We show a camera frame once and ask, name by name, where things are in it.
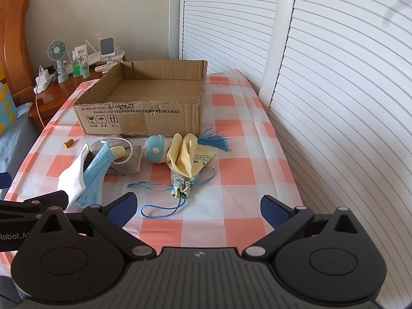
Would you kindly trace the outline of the green tube with white card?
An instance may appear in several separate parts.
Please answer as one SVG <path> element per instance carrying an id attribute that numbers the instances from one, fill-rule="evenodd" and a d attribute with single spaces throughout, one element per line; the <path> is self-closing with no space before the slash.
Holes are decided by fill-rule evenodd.
<path id="1" fill-rule="evenodd" d="M 80 73 L 84 79 L 88 79 L 90 77 L 89 72 L 89 62 L 88 62 L 88 54 L 87 54 L 87 45 L 79 45 L 75 47 L 76 57 L 80 66 Z"/>

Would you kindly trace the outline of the blue embroidered sachet pouch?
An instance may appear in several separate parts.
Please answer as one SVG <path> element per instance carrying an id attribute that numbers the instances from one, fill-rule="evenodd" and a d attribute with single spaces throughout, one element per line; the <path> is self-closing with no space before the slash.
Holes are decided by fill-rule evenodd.
<path id="1" fill-rule="evenodd" d="M 216 153 L 216 150 L 229 152 L 230 147 L 228 144 L 228 138 L 218 131 L 212 131 L 208 128 L 204 130 L 197 137 L 198 143 L 205 147 L 210 148 Z M 177 200 L 177 204 L 173 207 L 162 207 L 154 204 L 144 204 L 140 208 L 140 214 L 144 218 L 148 219 L 162 219 L 170 217 L 176 214 L 187 202 L 188 196 L 195 186 L 204 186 L 214 179 L 216 170 L 210 167 L 208 163 L 200 170 L 199 174 L 193 178 L 186 178 L 174 171 L 170 170 L 170 183 L 160 183 L 156 181 L 140 181 L 137 183 L 130 183 L 128 186 L 144 188 L 150 191 L 154 191 L 154 186 L 159 185 L 162 188 L 159 189 L 159 193 L 169 192 L 172 198 Z"/>

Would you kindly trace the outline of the white cloth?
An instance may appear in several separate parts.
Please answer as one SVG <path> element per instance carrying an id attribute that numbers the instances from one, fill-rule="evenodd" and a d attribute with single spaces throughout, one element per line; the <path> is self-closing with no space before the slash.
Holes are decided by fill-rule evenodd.
<path id="1" fill-rule="evenodd" d="M 67 194 L 68 204 L 73 204 L 86 189 L 84 162 L 88 153 L 89 146 L 85 144 L 72 164 L 59 176 L 57 189 Z"/>

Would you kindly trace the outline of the green spray bottle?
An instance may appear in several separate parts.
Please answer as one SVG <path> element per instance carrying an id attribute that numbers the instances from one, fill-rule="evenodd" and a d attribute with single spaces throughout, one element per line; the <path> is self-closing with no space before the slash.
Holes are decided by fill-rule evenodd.
<path id="1" fill-rule="evenodd" d="M 73 69 L 73 76 L 74 77 L 81 76 L 81 68 L 80 68 L 79 61 L 76 58 L 73 58 L 71 65 Z"/>

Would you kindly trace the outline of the white remote control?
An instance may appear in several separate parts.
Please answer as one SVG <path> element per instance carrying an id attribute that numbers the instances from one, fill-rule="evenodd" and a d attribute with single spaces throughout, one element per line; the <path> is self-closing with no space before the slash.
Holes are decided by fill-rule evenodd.
<path id="1" fill-rule="evenodd" d="M 112 67 L 116 65 L 117 64 L 115 62 L 99 65 L 99 66 L 96 66 L 95 71 L 97 73 L 107 73 Z"/>

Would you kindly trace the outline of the small tan cork piece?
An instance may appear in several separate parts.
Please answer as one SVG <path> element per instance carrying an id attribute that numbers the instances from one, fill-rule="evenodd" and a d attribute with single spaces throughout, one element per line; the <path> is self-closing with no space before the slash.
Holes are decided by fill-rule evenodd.
<path id="1" fill-rule="evenodd" d="M 64 142 L 64 146 L 68 149 L 70 148 L 72 145 L 74 144 L 74 140 L 73 139 L 69 139 L 67 141 Z"/>

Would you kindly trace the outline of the white louvered closet doors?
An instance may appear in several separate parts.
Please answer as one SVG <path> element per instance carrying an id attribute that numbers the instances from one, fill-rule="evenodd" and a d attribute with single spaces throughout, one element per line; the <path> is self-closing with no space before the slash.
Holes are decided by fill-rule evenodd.
<path id="1" fill-rule="evenodd" d="M 347 206 L 411 303 L 411 0 L 181 0 L 179 54 L 257 88 L 302 201 Z"/>

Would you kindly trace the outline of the blue surgical face mask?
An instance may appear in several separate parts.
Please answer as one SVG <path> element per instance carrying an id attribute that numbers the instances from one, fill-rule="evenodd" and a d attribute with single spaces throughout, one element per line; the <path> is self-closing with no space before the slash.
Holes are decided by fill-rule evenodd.
<path id="1" fill-rule="evenodd" d="M 93 158 L 84 173 L 85 191 L 74 202 L 81 208 L 93 204 L 102 204 L 103 181 L 109 166 L 113 162 L 113 155 L 104 146 Z"/>

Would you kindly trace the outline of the yellow cloth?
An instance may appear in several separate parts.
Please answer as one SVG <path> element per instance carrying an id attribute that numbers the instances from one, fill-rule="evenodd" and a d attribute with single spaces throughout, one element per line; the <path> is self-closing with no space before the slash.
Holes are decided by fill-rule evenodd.
<path id="1" fill-rule="evenodd" d="M 210 148 L 200 145 L 194 134 L 182 137 L 176 133 L 166 155 L 166 164 L 171 171 L 193 178 L 215 155 Z"/>

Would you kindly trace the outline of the grey mesh sachet bag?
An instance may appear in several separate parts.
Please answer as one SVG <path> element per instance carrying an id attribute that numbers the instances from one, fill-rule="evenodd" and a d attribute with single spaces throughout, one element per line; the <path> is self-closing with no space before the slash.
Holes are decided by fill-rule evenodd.
<path id="1" fill-rule="evenodd" d="M 111 135 L 105 136 L 101 139 L 97 140 L 93 145 L 90 147 L 90 151 L 95 156 L 104 146 L 108 147 L 110 151 L 110 147 L 121 145 L 126 149 L 126 156 L 122 159 L 115 160 L 113 156 L 113 163 L 114 164 L 124 164 L 125 162 L 129 161 L 133 152 L 133 146 L 131 143 L 120 135 Z"/>
<path id="2" fill-rule="evenodd" d="M 140 145 L 133 146 L 133 152 L 129 161 L 124 164 L 114 164 L 109 166 L 108 174 L 116 176 L 124 176 L 127 174 L 134 174 L 140 171 L 140 164 L 142 160 L 142 147 Z"/>

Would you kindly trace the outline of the white wifi router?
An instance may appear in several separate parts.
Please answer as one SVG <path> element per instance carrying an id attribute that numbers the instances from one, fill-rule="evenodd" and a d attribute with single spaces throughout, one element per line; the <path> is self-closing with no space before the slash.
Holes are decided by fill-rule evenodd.
<path id="1" fill-rule="evenodd" d="M 98 44 L 101 40 L 101 35 L 97 35 Z M 98 64 L 98 63 L 107 63 L 107 59 L 101 59 L 101 51 L 100 51 L 100 44 L 99 49 L 96 49 L 91 42 L 88 40 L 84 41 L 87 45 L 87 52 L 88 52 L 88 62 L 89 65 Z M 125 56 L 125 51 L 120 48 L 120 46 L 115 45 L 115 56 L 113 57 L 113 62 L 122 61 Z"/>

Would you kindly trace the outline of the blue bed sheet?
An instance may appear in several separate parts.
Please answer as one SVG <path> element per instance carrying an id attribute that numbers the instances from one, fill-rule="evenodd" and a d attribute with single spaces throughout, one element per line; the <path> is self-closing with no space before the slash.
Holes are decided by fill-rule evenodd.
<path id="1" fill-rule="evenodd" d="M 1 172 L 8 172 L 12 179 L 40 135 L 29 114 L 31 106 L 32 102 L 18 106 L 17 119 L 1 136 Z"/>

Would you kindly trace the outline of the white power strip with charger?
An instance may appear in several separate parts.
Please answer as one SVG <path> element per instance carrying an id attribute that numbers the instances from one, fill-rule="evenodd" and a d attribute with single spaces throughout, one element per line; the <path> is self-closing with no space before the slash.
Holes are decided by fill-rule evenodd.
<path id="1" fill-rule="evenodd" d="M 49 72 L 47 68 L 39 66 L 38 76 L 36 77 L 36 85 L 33 88 L 35 95 L 44 92 L 50 85 L 50 83 L 55 79 L 56 71 L 52 73 Z"/>

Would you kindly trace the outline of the blue round plush toy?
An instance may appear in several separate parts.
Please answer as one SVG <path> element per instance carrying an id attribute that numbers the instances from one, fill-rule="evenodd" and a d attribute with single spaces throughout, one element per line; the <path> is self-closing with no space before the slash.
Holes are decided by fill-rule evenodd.
<path id="1" fill-rule="evenodd" d="M 143 153 L 151 163 L 166 163 L 171 141 L 162 135 L 149 136 L 144 143 Z"/>

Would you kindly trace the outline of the wooden nightstand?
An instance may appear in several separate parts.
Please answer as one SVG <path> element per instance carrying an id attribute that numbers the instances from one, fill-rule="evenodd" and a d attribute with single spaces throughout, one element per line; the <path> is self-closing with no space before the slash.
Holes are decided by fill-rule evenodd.
<path id="1" fill-rule="evenodd" d="M 40 94 L 35 95 L 35 100 L 29 111 L 37 129 L 41 132 L 62 105 L 67 101 L 77 87 L 85 82 L 103 77 L 101 72 L 96 72 L 95 67 L 90 69 L 90 77 L 84 79 L 82 76 L 69 76 L 69 79 L 63 83 L 52 81 L 47 89 Z"/>

